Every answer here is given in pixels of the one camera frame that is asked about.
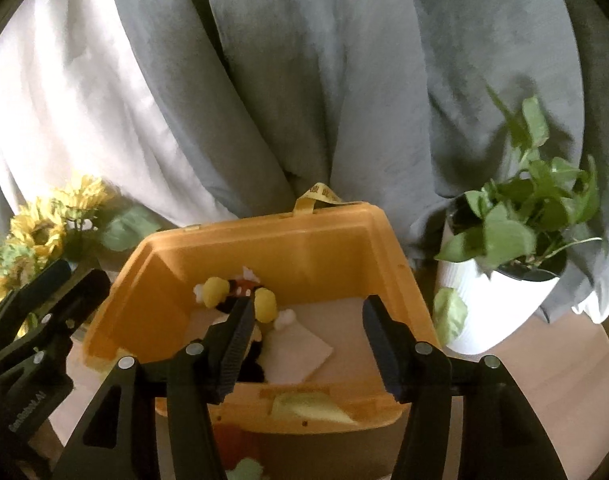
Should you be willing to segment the white knitted cloth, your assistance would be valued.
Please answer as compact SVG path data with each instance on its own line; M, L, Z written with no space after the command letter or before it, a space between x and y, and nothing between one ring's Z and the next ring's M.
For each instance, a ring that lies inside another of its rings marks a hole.
M265 382L298 385L306 382L333 355L333 347L299 322L277 325L266 333L258 363Z

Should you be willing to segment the red green furry plush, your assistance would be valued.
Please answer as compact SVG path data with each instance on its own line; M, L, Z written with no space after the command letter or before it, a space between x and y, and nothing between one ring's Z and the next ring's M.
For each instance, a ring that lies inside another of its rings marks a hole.
M261 464L259 443L250 432L220 422L213 432L227 479L269 479Z

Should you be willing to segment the sunflower bouquet in vase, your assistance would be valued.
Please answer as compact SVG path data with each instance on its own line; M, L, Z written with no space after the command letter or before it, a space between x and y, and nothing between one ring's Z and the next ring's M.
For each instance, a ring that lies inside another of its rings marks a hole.
M103 179L83 176L19 207L0 232L0 305L63 258L78 263L98 252L127 252L162 229L153 212Z

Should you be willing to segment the white pot green plant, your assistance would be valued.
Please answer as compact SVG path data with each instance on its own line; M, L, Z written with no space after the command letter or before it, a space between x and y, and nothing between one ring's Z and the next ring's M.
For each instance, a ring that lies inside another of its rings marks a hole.
M443 347L479 356L513 335L544 304L599 208L594 157L585 165L542 154L549 125L537 96L504 117L502 174L457 196L446 211L432 321Z

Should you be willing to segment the orange plastic storage crate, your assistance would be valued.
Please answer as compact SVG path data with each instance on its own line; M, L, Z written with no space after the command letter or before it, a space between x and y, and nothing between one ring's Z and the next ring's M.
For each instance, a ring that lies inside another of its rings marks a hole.
M391 318L431 342L428 309L385 213L342 203L322 184L288 214L146 237L91 322L85 365L103 372L125 354L144 363L169 359L216 318L198 304L195 287L245 271L333 352L304 382L237 385L211 408L215 422L265 434L329 434L385 427L401 417L371 354L362 303L380 297Z

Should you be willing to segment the grey curtain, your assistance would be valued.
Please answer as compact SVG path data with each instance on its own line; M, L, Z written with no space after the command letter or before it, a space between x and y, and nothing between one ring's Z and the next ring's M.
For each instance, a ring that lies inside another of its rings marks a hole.
M447 201L506 166L495 91L594 159L594 241L543 304L609 315L609 18L596 0L14 0L0 13L0 230L90 174L177 226L323 182L381 207L415 268Z

